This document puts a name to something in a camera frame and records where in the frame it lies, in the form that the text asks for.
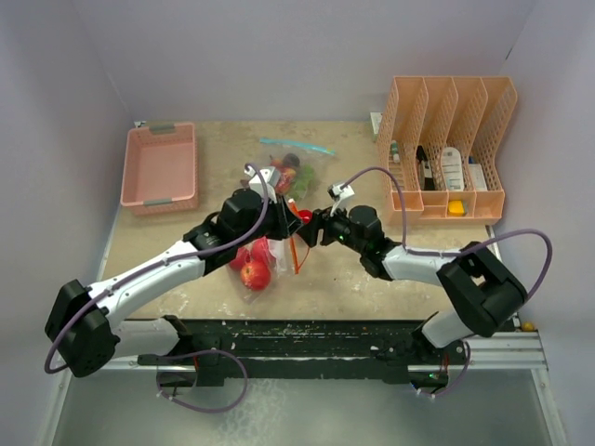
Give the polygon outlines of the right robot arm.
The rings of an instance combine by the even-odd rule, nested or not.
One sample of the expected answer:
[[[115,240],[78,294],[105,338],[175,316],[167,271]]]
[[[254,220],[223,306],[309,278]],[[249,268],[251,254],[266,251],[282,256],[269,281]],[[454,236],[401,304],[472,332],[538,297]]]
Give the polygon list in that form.
[[[472,335],[492,336],[528,300],[521,282],[478,242],[461,250],[409,250],[387,237],[377,211],[317,209],[297,231],[309,246],[340,243],[357,253],[373,278],[440,286],[452,309],[428,317],[412,334],[415,356],[434,363],[450,344]]]

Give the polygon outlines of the pink perforated plastic basket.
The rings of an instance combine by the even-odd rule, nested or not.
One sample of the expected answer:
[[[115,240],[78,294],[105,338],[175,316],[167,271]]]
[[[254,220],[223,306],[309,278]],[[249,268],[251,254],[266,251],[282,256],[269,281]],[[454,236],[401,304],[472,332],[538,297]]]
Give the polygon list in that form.
[[[127,134],[120,204],[136,216],[195,209],[197,174],[193,123],[131,129]]]

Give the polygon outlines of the fake pomegranate red yellow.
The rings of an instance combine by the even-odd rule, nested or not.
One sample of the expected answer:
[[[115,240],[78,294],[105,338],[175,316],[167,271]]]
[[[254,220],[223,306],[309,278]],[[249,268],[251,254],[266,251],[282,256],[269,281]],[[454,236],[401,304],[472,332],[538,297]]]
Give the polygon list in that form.
[[[274,263],[274,256],[271,254],[269,241],[266,237],[258,238],[252,243],[250,256],[252,260],[262,262],[268,266]]]

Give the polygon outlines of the red fake apple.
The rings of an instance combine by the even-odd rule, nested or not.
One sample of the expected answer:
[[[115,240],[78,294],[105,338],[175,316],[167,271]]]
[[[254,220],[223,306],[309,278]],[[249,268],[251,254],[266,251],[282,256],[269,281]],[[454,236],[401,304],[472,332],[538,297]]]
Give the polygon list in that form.
[[[307,209],[303,209],[303,210],[299,210],[297,212],[297,215],[299,216],[301,222],[304,225],[307,225],[311,222],[312,219],[312,211],[307,210]]]

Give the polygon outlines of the large pink red apple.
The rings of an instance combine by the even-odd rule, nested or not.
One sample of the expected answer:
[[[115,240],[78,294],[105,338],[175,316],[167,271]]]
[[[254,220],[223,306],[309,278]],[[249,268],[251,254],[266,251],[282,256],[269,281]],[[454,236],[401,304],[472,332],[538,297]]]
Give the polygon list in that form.
[[[271,271],[261,261],[249,261],[240,271],[242,284],[249,290],[259,292],[265,290],[271,283]]]

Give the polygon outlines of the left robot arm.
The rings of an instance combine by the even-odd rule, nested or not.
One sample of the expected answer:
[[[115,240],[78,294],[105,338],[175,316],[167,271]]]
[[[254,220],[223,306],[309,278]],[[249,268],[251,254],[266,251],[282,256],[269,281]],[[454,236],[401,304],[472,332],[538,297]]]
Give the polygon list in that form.
[[[74,376],[93,374],[115,356],[124,342],[116,330],[136,310],[229,264],[240,247],[261,237],[284,241],[301,225],[285,198],[237,190],[220,210],[143,264],[90,285],[78,280],[63,284],[46,321],[51,347],[45,372],[57,372],[52,361],[59,354]]]

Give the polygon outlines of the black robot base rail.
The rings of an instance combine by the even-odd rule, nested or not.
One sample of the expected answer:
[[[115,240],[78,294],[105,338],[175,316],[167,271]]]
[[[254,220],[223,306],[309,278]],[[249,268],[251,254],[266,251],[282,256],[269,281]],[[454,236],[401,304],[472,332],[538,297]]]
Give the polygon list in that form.
[[[468,356],[460,341],[426,346],[419,321],[198,320],[168,317],[178,331],[173,349],[141,354],[161,372],[196,373],[196,385],[227,378],[370,379],[386,384],[447,384],[447,369]]]

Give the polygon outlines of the orange zip bag with apples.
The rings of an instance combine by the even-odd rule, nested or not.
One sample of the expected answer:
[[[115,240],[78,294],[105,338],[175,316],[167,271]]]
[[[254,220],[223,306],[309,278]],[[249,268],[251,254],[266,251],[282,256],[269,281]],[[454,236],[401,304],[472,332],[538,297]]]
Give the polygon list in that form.
[[[226,270],[240,299],[252,304],[273,292],[280,282],[298,275],[310,250],[297,235],[283,241],[263,236],[240,247]]]

